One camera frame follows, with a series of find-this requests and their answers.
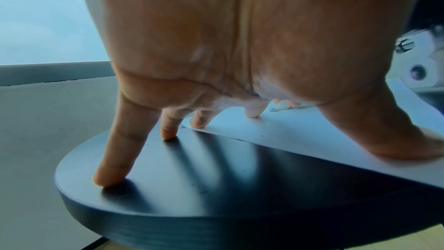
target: wooden floor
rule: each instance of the wooden floor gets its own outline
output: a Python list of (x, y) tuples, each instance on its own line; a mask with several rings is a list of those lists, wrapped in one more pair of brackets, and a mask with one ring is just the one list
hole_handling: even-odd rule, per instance
[[(113, 242), (107, 242), (96, 250), (135, 250)], [(351, 248), (348, 250), (444, 250), (444, 228), (433, 228), (396, 239)]]

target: hand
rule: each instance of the hand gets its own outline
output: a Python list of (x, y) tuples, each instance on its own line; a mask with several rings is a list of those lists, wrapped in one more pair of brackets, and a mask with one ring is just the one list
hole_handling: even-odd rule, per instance
[(415, 0), (86, 0), (120, 85), (94, 181), (123, 180), (161, 116), (205, 127), (231, 106), (257, 117), (273, 99), (315, 105), (368, 151), (441, 156), (385, 84)]

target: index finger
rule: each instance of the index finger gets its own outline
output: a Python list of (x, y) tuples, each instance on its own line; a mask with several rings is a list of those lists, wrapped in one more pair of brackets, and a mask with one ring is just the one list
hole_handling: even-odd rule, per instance
[(161, 110), (135, 104), (120, 93), (105, 156), (93, 179), (96, 185), (109, 187), (125, 179), (160, 113)]

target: white paper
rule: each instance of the white paper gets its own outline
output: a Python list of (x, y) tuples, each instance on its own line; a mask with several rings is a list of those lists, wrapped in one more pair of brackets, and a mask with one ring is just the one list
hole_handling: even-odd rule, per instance
[[(399, 107), (421, 127), (444, 135), (444, 116), (425, 103), (399, 78), (387, 80)], [(183, 125), (190, 128), (189, 121)], [(336, 163), (342, 163), (444, 188), (444, 158), (432, 162), (386, 160), (364, 151), (314, 107), (271, 112), (247, 118), (241, 107), (229, 108), (202, 130)]]

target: round table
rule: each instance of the round table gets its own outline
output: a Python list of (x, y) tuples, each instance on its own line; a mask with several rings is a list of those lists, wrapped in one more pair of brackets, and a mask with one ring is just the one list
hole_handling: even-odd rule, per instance
[(108, 133), (69, 153), (55, 181), (86, 228), (148, 250), (331, 250), (439, 224), (444, 191), (181, 128), (155, 127), (122, 184), (92, 182)]

